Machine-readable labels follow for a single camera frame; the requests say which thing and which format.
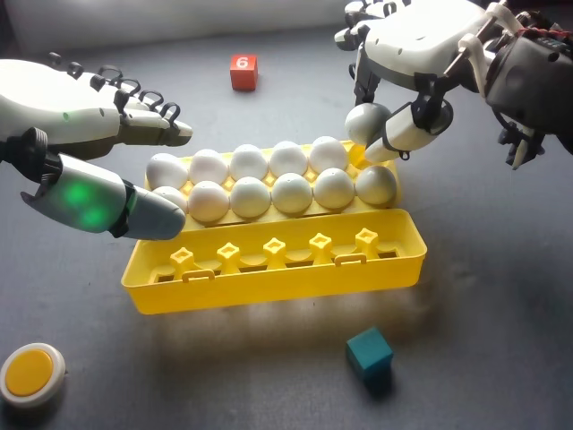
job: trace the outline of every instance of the egg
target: egg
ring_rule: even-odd
[[[280,176],[270,193],[272,204],[284,213],[299,213],[312,203],[311,185],[296,173],[285,173]]]
[[[366,146],[373,142],[391,115],[383,105],[363,103],[348,113],[344,127],[352,142]]]
[[[239,217],[254,218],[270,206],[270,193],[256,177],[242,177],[231,191],[231,210]]]
[[[256,146],[241,145],[233,152],[229,170],[235,181],[247,176],[263,179],[269,171],[269,163]]]
[[[327,168],[314,184],[314,199],[328,209],[347,206],[355,197],[355,185],[350,176],[339,168]]]
[[[187,199],[185,199],[185,196],[179,190],[171,186],[161,186],[153,190],[153,193],[176,204],[183,212],[187,212]]]
[[[151,157],[145,170],[147,182],[152,190],[160,186],[179,189],[187,182],[187,166],[171,154],[156,154]]]
[[[312,170],[321,173],[327,168],[344,170],[348,166],[348,153],[341,141],[322,136],[312,143],[308,158]]]
[[[356,179],[356,194],[369,204],[385,204],[396,195],[398,186],[392,172],[383,166],[370,166]]]
[[[304,175],[308,159],[303,149],[294,142],[283,141],[275,145],[269,159],[270,172],[279,177],[285,173]]]
[[[191,190],[187,207],[189,214],[200,222],[216,221],[229,210],[229,198],[221,185],[202,181]]]
[[[215,150],[199,150],[191,159],[189,180],[193,184],[201,181],[211,181],[223,184],[229,176],[229,167]]]

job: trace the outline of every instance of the gray tabletop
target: gray tabletop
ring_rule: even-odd
[[[195,135],[170,152],[344,138],[353,106],[334,29],[128,47],[67,57],[116,64],[178,102]],[[231,90],[230,56],[259,56],[253,93]],[[390,109],[414,93],[383,82]],[[500,128],[456,89],[451,128],[398,162],[429,252],[419,286],[184,314],[137,313],[120,278],[134,242],[42,218],[35,186],[0,166],[0,356],[44,341],[65,357],[63,396],[41,414],[2,408],[0,427],[549,429],[573,419],[573,159],[512,172]],[[141,184],[156,148],[118,146],[96,164]],[[395,350],[392,389],[371,398],[347,339],[373,325]]]

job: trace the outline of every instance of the yellow egg carton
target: yellow egg carton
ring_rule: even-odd
[[[399,209],[186,230],[139,241],[122,283],[142,314],[403,288],[426,246]]]
[[[368,166],[371,166],[372,164],[370,164],[368,161],[366,161],[366,159],[363,156],[364,155],[364,146],[356,145],[351,141],[343,142],[343,144],[344,144],[346,151],[348,152],[348,156],[349,156],[349,160],[350,160],[350,163],[348,164],[348,167],[346,168],[346,172],[348,173],[348,175],[350,176],[350,178],[354,182],[356,180],[356,178],[358,177],[358,175],[360,174],[360,172],[363,169],[367,168]],[[301,145],[301,148],[303,149],[303,152],[307,155],[307,157],[311,152],[311,147],[312,147],[311,145]],[[269,159],[270,155],[272,154],[272,151],[273,151],[272,148],[268,148],[268,149],[262,150],[262,153],[264,154],[264,156],[267,159]],[[221,156],[227,162],[227,164],[229,164],[231,161],[231,158],[233,158],[233,153],[232,152],[224,153],[224,154],[221,154]],[[189,167],[191,160],[192,160],[192,157],[184,157],[181,159],[181,161],[183,163],[185,163],[185,165],[187,167]],[[363,212],[363,211],[377,211],[379,209],[391,208],[391,207],[396,206],[396,204],[399,202],[399,200],[401,198],[401,190],[400,190],[400,184],[398,182],[398,174],[396,172],[396,165],[394,164],[394,161],[387,161],[385,163],[380,163],[380,165],[388,168],[392,172],[394,177],[396,178],[397,193],[396,193],[396,196],[394,197],[394,199],[392,199],[390,202],[383,204],[383,205],[376,206],[376,205],[371,205],[369,203],[363,202],[362,200],[360,200],[358,198],[358,196],[355,196],[353,201],[350,202],[350,204],[348,204],[345,208],[342,208],[341,210],[331,210],[331,209],[327,209],[327,208],[320,206],[315,200],[312,200],[311,205],[303,213],[297,214],[296,217],[297,218],[311,217],[311,216],[325,215],[325,214],[331,214],[331,213],[353,213],[353,212]],[[315,183],[317,177],[318,177],[318,174],[316,172],[314,172],[309,166],[308,169],[306,170],[306,173],[304,174],[304,178],[311,184],[311,186],[314,186],[314,183]],[[265,184],[269,188],[269,191],[271,191],[272,186],[275,184],[276,180],[277,180],[277,177],[274,176],[269,171],[267,173],[267,175],[262,179],[262,182],[263,182],[263,184]],[[226,182],[222,186],[223,186],[223,189],[227,192],[227,194],[231,194],[231,190],[233,189],[233,185],[235,185],[235,180],[230,176],[227,178]],[[147,188],[148,190],[150,189],[150,185],[147,181],[147,178],[145,179],[145,188]],[[184,194],[185,199],[189,198],[189,193],[191,192],[192,188],[193,188],[193,184],[191,182],[187,182],[180,189],[180,191]],[[292,219],[292,218],[293,218],[292,215],[287,215],[285,213],[282,213],[277,208],[275,208],[275,206],[273,204],[271,204],[269,209],[265,213],[260,215],[260,217],[257,217],[254,219],[242,218],[242,217],[238,216],[237,214],[235,214],[230,209],[223,218],[218,219],[217,221],[214,221],[214,222],[210,222],[210,223],[199,222],[196,219],[194,219],[193,217],[191,217],[189,214],[187,214],[187,221],[185,222],[184,231],[196,230],[196,229],[201,229],[201,228],[205,228],[205,227],[230,226],[230,225],[234,225],[234,224],[242,224],[242,223],[247,223],[247,222],[270,222],[270,221],[276,221],[276,220],[280,220],[280,219]]]

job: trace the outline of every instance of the blue block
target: blue block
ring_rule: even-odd
[[[346,343],[346,356],[360,379],[367,381],[388,372],[394,353],[379,330],[372,327]]]

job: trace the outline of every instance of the red block with number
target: red block with number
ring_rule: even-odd
[[[231,84],[233,90],[254,91],[257,88],[259,69],[257,56],[238,55],[231,60]]]

